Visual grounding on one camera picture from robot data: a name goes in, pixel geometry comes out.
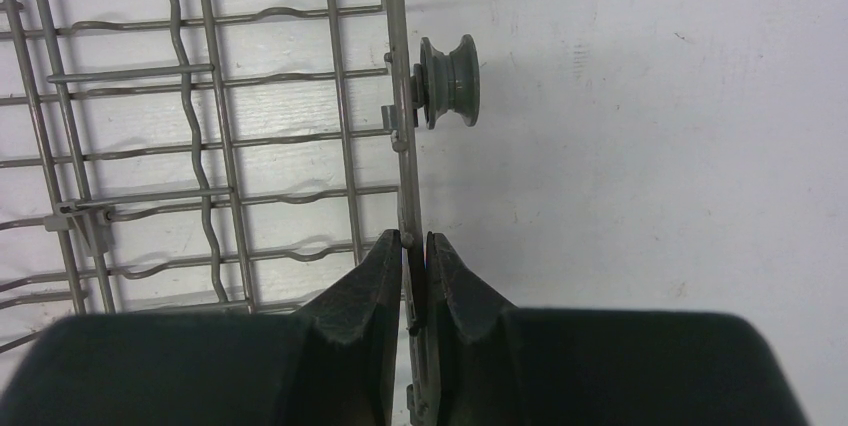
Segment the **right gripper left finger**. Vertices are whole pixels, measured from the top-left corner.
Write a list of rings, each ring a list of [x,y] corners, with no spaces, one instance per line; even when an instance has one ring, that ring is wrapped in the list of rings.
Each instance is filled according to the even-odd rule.
[[[391,422],[403,247],[384,231],[349,273],[285,318],[295,331],[281,425]]]

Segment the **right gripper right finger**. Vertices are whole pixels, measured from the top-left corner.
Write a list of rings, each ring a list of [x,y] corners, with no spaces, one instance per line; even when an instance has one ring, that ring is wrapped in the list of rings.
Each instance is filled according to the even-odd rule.
[[[465,264],[444,234],[428,234],[426,259],[425,423],[521,425],[502,320],[514,305]]]

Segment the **grey wire dish rack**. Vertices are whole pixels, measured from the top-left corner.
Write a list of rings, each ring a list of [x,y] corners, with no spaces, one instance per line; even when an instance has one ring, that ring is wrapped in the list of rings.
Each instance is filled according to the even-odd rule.
[[[288,377],[295,331],[260,302],[253,277],[254,254],[247,242],[245,199],[235,157],[231,114],[220,58],[218,32],[222,17],[213,0],[201,1],[197,25],[209,57],[190,60],[182,37],[188,21],[180,0],[168,0],[169,17],[160,26],[171,38],[176,61],[156,68],[69,73],[59,46],[49,0],[35,0],[54,87],[53,101],[63,116],[68,160],[78,196],[63,198],[57,159],[49,143],[35,70],[18,0],[4,0],[6,34],[15,47],[25,88],[39,162],[52,211],[42,223],[60,242],[65,291],[48,294],[70,301],[73,316],[25,337],[31,349],[1,398],[5,425],[281,425],[278,400]],[[408,309],[413,381],[407,390],[410,419],[427,425],[426,333],[428,324],[427,238],[421,228],[415,129],[419,117],[428,128],[448,111],[474,125],[480,109],[480,75],[476,45],[470,35],[451,52],[437,50],[428,38],[420,43],[420,60],[407,55],[404,0],[381,0],[388,21],[385,56],[394,99],[382,110],[385,133],[399,158],[399,232],[403,247],[400,307]],[[139,96],[164,91],[161,77],[175,77],[191,140],[186,147],[197,185],[184,192],[162,191],[95,198],[75,122],[73,83],[89,85],[89,95]],[[344,190],[349,206],[356,265],[371,250],[360,232],[355,175],[348,172]],[[212,303],[133,313],[115,309],[109,267],[107,229],[122,204],[161,203],[186,198],[200,212],[210,254],[203,259],[216,295]]]

